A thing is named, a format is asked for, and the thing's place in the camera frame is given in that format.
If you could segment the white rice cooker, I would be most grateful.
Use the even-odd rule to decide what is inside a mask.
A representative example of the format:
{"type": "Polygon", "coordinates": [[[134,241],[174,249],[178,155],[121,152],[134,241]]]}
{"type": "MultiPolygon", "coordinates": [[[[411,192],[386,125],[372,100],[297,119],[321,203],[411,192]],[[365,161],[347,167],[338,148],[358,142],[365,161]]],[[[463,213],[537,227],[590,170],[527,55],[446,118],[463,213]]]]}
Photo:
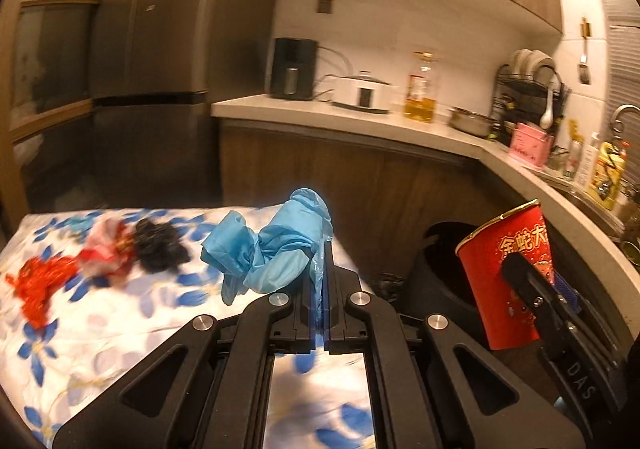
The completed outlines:
{"type": "Polygon", "coordinates": [[[353,76],[335,78],[331,104],[374,114],[390,113],[392,85],[372,76],[369,71],[360,71],[353,76]]]}

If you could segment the black air fryer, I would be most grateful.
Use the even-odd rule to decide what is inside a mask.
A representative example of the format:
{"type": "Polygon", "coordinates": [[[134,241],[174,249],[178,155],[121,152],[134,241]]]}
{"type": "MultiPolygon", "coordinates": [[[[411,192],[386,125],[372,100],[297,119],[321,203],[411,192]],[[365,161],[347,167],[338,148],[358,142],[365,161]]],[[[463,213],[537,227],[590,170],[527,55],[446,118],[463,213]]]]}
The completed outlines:
{"type": "Polygon", "coordinates": [[[311,100],[314,97],[318,42],[306,39],[274,40],[269,93],[274,98],[311,100]]]}

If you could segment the window blinds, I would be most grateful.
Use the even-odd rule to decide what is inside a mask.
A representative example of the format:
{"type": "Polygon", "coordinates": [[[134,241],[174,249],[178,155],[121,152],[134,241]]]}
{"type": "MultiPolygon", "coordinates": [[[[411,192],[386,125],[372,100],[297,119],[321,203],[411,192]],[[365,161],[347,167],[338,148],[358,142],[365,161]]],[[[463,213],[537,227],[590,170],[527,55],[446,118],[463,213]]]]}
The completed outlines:
{"type": "Polygon", "coordinates": [[[639,143],[639,112],[614,112],[624,105],[639,107],[639,3],[637,0],[602,0],[608,40],[608,98],[604,117],[605,131],[619,120],[623,137],[639,143]]]}

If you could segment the steel sink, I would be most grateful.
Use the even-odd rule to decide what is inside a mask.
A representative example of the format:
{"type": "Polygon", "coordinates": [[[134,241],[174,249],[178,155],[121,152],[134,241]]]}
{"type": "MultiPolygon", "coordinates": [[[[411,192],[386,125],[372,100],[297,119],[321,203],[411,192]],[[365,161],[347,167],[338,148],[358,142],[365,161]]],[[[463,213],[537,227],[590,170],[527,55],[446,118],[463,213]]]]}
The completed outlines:
{"type": "Polygon", "coordinates": [[[639,232],[631,231],[632,218],[628,218],[626,222],[621,221],[612,211],[600,206],[590,195],[562,178],[545,172],[536,173],[536,176],[585,214],[617,245],[634,268],[639,270],[639,232]]]}

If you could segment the steel bowl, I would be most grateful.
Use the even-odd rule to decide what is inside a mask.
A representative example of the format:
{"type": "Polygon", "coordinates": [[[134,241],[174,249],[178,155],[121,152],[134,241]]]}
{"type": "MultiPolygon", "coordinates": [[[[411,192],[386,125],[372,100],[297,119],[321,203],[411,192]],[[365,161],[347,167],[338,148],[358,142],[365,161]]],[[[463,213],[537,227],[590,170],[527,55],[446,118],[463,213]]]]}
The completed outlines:
{"type": "Polygon", "coordinates": [[[448,122],[450,128],[478,138],[487,138],[494,130],[496,121],[483,116],[483,114],[471,112],[463,108],[451,109],[448,122]]]}

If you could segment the orange red plastic bag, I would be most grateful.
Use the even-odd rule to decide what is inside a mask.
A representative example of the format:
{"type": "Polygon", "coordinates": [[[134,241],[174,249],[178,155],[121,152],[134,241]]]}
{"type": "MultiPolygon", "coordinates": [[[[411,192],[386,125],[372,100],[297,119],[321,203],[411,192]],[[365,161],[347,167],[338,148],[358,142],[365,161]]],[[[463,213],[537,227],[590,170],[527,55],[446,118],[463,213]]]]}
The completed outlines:
{"type": "Polygon", "coordinates": [[[21,311],[27,323],[35,330],[42,330],[47,325],[51,296],[77,273],[78,265],[73,257],[32,257],[15,275],[7,273],[4,279],[22,301],[21,311]]]}

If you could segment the blue plastic glove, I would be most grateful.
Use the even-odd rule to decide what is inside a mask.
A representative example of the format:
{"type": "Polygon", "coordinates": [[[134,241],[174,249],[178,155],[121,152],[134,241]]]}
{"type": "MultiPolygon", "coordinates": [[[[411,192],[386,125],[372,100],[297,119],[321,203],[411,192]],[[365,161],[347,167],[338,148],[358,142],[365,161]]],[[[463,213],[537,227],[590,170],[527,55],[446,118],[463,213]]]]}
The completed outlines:
{"type": "Polygon", "coordinates": [[[316,191],[299,188],[259,231],[239,212],[229,212],[204,240],[201,260],[224,276],[221,299],[228,306],[247,291],[280,291],[304,271],[320,291],[324,247],[332,237],[326,202],[316,191]]]}

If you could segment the black dish rack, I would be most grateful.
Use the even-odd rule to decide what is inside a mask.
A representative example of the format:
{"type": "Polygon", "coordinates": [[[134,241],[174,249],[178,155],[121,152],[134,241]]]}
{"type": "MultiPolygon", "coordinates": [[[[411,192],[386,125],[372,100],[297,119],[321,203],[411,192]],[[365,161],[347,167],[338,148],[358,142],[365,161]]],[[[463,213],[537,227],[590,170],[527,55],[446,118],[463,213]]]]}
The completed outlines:
{"type": "Polygon", "coordinates": [[[534,81],[526,74],[515,74],[508,65],[498,68],[494,79],[489,117],[496,121],[494,133],[499,143],[509,146],[518,123],[539,125],[547,110],[548,91],[552,87],[552,123],[547,133],[559,134],[567,99],[572,90],[550,67],[542,67],[552,75],[549,85],[534,81]]]}

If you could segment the yellow detergent bottle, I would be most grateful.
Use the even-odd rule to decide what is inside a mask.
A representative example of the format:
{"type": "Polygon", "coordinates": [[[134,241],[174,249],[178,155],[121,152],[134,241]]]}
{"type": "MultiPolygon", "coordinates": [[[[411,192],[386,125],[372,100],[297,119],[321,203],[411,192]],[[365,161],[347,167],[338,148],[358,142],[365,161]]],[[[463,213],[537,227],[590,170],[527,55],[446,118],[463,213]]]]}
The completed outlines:
{"type": "Polygon", "coordinates": [[[612,211],[626,171],[628,144],[622,139],[603,142],[594,163],[588,195],[603,209],[612,211]]]}

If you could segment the red white wrapper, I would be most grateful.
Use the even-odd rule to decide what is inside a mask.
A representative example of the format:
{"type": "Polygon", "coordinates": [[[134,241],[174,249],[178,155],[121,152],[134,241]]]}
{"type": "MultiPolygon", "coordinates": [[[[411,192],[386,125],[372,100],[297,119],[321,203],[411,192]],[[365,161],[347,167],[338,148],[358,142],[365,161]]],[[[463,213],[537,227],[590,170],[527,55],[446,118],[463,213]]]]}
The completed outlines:
{"type": "Polygon", "coordinates": [[[131,227],[113,217],[96,222],[76,259],[85,277],[105,278],[109,284],[121,287],[136,260],[131,227]]]}

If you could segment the white bottle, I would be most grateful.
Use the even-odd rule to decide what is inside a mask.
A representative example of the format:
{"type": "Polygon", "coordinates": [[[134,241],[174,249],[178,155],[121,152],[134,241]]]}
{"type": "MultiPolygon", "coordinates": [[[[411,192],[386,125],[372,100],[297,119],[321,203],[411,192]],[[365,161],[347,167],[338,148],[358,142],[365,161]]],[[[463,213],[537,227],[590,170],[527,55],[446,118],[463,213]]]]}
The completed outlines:
{"type": "Polygon", "coordinates": [[[575,185],[586,191],[591,183],[594,165],[599,155],[600,137],[599,133],[592,133],[582,148],[582,160],[578,165],[575,176],[575,185]]]}

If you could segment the wooden lower cabinets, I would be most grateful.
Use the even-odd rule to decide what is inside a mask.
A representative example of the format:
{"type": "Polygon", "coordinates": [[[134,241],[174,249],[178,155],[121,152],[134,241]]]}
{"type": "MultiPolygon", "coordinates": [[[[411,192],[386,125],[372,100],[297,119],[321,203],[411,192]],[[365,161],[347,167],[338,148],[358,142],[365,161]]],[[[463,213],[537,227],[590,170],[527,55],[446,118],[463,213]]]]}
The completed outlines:
{"type": "Polygon", "coordinates": [[[639,274],[580,209],[485,147],[431,146],[308,126],[220,122],[225,206],[272,206],[297,188],[326,201],[338,241],[361,273],[408,275],[426,229],[480,226],[538,200],[554,268],[598,307],[625,345],[639,333],[639,274]]]}

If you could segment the hanging slotted spatula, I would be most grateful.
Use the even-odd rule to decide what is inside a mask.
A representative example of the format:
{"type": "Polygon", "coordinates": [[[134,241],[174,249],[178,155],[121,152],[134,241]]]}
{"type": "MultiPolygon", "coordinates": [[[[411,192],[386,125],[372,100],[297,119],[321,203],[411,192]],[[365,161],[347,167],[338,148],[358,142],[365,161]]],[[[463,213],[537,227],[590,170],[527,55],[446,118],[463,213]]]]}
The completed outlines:
{"type": "Polygon", "coordinates": [[[591,27],[586,17],[582,17],[580,22],[580,36],[582,37],[582,54],[578,64],[578,78],[580,83],[589,85],[591,74],[588,65],[588,40],[591,36],[591,27]]]}

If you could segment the black bag at back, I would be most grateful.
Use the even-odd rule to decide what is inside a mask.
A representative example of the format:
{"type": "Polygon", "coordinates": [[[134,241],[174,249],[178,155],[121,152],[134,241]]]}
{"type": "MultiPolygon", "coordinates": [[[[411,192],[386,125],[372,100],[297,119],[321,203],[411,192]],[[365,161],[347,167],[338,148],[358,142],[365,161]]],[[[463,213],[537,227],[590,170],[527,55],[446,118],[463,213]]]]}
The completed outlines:
{"type": "Polygon", "coordinates": [[[147,273],[173,271],[191,261],[188,249],[181,243],[177,229],[168,223],[155,223],[143,218],[134,226],[134,250],[147,273]]]}

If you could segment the wooden glass door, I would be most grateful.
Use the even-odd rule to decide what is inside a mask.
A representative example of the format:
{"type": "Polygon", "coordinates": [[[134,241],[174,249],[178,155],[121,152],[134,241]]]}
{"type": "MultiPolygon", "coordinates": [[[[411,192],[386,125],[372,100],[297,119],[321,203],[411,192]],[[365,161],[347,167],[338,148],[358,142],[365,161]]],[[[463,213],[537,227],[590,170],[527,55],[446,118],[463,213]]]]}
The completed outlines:
{"type": "Polygon", "coordinates": [[[90,208],[89,52],[101,0],[1,0],[1,227],[90,208]]]}

